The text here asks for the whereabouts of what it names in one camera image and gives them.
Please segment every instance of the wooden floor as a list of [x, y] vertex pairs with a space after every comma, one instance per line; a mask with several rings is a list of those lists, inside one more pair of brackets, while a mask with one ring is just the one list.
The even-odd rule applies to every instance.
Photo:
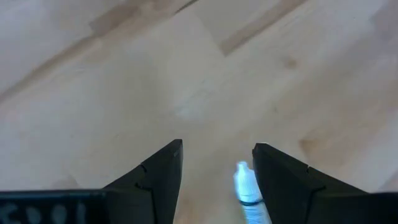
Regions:
[[175, 138], [176, 223], [243, 223], [257, 142], [398, 190], [395, 0], [0, 6], [0, 190], [102, 187]]

